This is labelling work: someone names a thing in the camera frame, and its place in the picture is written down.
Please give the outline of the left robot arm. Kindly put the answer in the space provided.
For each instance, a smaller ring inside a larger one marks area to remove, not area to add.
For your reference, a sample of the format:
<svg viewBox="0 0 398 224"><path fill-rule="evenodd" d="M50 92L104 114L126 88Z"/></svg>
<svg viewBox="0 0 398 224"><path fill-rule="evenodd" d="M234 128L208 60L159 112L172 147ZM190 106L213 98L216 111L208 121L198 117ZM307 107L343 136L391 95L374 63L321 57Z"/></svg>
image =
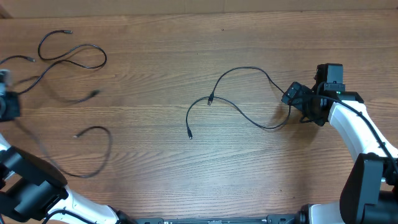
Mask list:
<svg viewBox="0 0 398 224"><path fill-rule="evenodd" d="M17 174L21 178L1 191L1 216L17 222L124 223L119 212L72 191L52 164L10 145L1 137L1 188Z"/></svg>

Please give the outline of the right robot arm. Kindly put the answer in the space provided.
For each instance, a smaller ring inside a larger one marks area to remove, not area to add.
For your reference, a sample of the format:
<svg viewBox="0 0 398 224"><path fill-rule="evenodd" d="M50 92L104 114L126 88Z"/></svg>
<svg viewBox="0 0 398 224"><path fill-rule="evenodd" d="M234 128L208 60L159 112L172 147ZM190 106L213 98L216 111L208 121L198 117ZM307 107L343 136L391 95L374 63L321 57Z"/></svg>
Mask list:
<svg viewBox="0 0 398 224"><path fill-rule="evenodd" d="M370 118L364 100L346 91L343 66L320 64L312 88L293 82L282 102L302 114L301 123L334 127L351 154L354 166L340 199L308 204L294 223L397 223L397 148Z"/></svg>

